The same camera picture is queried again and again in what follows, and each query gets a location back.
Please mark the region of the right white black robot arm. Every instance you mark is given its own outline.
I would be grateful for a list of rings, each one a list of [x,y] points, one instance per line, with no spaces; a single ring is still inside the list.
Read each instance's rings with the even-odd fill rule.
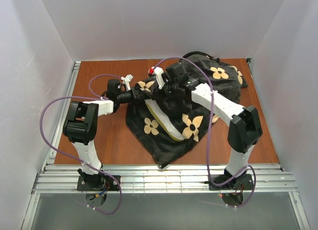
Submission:
[[[224,174],[218,177],[209,174],[208,181],[216,188],[240,186],[250,167],[250,154],[263,134],[257,109],[254,106],[244,107],[219,94],[206,74],[203,74],[203,79],[191,79],[180,64],[165,71],[155,66],[149,74],[155,76],[160,90],[175,94],[180,89],[182,101],[189,97],[225,122],[229,128],[227,140],[231,147],[229,162]]]

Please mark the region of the black floral plush pillowcase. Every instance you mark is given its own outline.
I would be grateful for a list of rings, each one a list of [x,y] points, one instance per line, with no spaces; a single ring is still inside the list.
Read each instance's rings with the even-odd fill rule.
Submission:
[[[126,112],[128,129],[160,168],[193,150],[218,120],[216,109],[195,102],[193,94],[202,91],[209,104],[217,94],[239,103],[247,87],[237,67],[202,52],[184,55],[165,73],[164,85],[155,77],[137,82]]]

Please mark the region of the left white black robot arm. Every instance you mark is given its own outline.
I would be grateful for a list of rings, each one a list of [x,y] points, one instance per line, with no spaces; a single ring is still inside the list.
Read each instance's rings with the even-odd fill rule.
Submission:
[[[99,190],[106,183],[102,175],[103,165],[95,149],[98,117],[115,113],[120,104],[145,99],[146,95],[137,88],[130,87],[132,75],[120,79],[110,79],[107,91],[95,101],[71,101],[63,125],[63,135],[75,147],[83,167],[78,169],[85,184]]]

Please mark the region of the white pillow with yellow edge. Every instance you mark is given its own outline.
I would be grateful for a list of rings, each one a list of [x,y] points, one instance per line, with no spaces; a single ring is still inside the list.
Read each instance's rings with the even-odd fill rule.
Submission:
[[[182,142],[185,139],[184,136],[171,123],[169,117],[160,109],[160,107],[154,100],[146,99],[145,104],[150,113],[160,124],[160,126],[174,141]]]

